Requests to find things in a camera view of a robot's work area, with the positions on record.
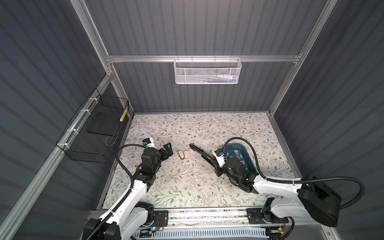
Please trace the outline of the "black long stapler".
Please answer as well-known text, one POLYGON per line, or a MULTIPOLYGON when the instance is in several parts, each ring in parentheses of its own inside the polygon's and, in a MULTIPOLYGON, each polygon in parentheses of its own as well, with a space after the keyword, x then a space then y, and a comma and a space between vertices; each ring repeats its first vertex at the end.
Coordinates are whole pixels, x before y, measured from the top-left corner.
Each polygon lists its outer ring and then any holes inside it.
POLYGON ((206 160, 211 166, 213 166, 215 169, 219 169, 220 166, 216 160, 216 158, 213 158, 208 153, 206 153, 201 148, 197 147, 195 144, 190 144, 190 148, 194 150, 195 152, 199 153, 201 157, 206 160))

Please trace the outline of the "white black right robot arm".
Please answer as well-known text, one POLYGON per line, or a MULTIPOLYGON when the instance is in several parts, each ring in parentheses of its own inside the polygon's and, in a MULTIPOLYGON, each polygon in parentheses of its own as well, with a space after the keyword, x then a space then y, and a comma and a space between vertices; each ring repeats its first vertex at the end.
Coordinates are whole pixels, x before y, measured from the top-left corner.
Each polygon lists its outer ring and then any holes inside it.
POLYGON ((316 222, 328 226, 338 225, 341 196, 322 182, 299 184, 296 179, 287 184, 274 182, 250 172, 237 157, 225 159, 216 157, 218 166, 239 189, 246 193, 274 195, 266 201, 264 216, 270 222, 273 218, 311 217, 316 222))

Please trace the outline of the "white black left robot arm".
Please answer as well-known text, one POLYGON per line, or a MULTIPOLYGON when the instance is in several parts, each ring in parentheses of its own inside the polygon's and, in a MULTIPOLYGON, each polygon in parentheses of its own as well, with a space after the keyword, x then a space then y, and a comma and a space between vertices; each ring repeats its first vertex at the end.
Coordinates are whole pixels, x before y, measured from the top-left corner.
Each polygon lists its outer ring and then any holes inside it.
POLYGON ((118 148, 116 159, 130 178, 130 186, 114 205, 97 219, 90 219, 86 223, 83 240, 134 240, 134 234, 139 227, 146 226, 150 232, 150 225, 154 222, 154 205, 142 202, 149 188, 156 180, 156 173, 161 163, 174 154, 171 143, 157 149, 153 139, 143 140, 143 144, 126 144, 118 148), (142 163, 132 174, 119 159, 119 152, 127 147, 143 148, 142 163))

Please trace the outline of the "teal plastic tray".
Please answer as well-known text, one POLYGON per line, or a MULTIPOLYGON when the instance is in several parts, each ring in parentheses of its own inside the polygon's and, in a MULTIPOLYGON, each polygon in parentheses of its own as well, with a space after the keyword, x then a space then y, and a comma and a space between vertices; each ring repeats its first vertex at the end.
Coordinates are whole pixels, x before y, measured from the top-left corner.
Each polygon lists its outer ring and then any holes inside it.
POLYGON ((257 170, 253 164, 253 161, 250 155, 248 154, 247 149, 242 144, 239 144, 239 143, 227 144, 224 154, 226 157, 225 162, 229 158, 237 157, 241 161, 243 161, 243 163, 247 166, 250 173, 255 175, 257 174, 257 170))

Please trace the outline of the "yellow marker pen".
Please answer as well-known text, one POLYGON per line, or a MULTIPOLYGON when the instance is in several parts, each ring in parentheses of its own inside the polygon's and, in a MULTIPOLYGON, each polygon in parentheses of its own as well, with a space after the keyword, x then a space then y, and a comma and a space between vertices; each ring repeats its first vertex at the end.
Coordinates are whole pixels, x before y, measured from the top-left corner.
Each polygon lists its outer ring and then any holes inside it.
POLYGON ((125 119, 125 117, 127 115, 127 112, 128 112, 128 108, 125 108, 123 113, 122 113, 122 115, 121 115, 121 117, 120 117, 120 122, 124 121, 124 119, 125 119))

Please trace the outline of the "black foam pad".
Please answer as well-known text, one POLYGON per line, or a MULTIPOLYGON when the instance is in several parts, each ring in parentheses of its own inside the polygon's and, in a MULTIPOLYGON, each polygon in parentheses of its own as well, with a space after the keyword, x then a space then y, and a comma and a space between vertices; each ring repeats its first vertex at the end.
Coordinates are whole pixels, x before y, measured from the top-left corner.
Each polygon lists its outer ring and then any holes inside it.
POLYGON ((118 132, 119 123, 120 116, 117 114, 97 113, 88 126, 87 132, 112 137, 118 132))

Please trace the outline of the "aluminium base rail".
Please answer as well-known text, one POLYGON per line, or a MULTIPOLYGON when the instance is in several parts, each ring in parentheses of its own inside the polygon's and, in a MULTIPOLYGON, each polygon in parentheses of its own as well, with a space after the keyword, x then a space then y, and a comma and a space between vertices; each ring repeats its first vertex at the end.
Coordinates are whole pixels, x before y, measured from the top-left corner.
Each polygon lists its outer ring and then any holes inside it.
POLYGON ((262 218, 262 206, 250 207, 206 207, 206 208, 170 208, 149 209, 131 207, 128 210, 95 210, 89 213, 87 222, 100 222, 107 218, 107 223, 124 224, 135 229, 147 228, 215 228, 242 226, 279 226, 283 221, 267 222, 262 218))

